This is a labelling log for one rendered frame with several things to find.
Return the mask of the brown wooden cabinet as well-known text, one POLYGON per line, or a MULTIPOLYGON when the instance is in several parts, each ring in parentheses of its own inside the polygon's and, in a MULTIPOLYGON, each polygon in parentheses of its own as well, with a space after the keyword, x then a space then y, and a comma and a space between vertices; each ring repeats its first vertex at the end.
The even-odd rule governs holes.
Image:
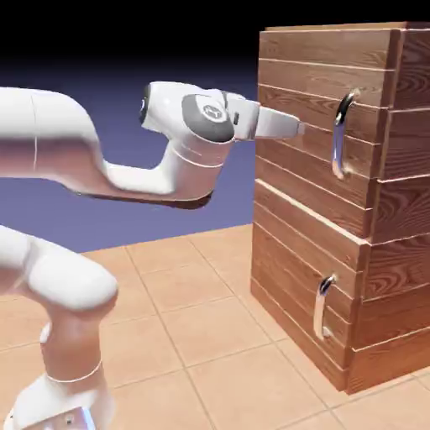
POLYGON ((255 182, 316 224, 286 222, 361 274, 347 387, 353 394, 430 366, 430 23, 310 26, 401 31, 370 234, 359 238, 285 192, 287 171, 255 156, 255 182))

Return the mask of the small wooden cabinet door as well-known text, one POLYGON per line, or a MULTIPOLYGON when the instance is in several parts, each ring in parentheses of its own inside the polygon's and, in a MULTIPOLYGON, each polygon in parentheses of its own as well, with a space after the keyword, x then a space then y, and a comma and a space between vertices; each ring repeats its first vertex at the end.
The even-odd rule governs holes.
POLYGON ((255 182, 250 290, 302 352, 339 391, 347 387, 353 358, 352 335, 359 305, 361 274, 326 253, 286 222, 315 226, 307 213, 255 182), (332 335, 324 340, 313 331, 317 288, 331 274, 324 325, 332 335))

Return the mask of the large wooden cabinet door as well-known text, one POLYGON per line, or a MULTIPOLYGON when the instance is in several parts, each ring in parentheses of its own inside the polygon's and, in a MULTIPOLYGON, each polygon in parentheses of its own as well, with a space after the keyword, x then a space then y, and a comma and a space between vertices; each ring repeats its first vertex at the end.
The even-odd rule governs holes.
POLYGON ((306 125, 294 139, 259 139, 256 154, 287 171, 285 192, 351 234, 366 238, 374 214, 380 155, 396 80, 401 31, 310 26, 260 35, 260 102, 306 125), (333 123, 351 90, 343 142, 344 178, 332 172, 333 123))

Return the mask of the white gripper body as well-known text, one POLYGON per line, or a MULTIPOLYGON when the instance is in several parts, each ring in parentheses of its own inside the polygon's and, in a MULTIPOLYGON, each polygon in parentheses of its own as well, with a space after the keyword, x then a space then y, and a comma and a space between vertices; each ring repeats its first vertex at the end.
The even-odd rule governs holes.
POLYGON ((255 138, 289 139, 299 134, 300 119, 269 107, 260 107, 255 138))

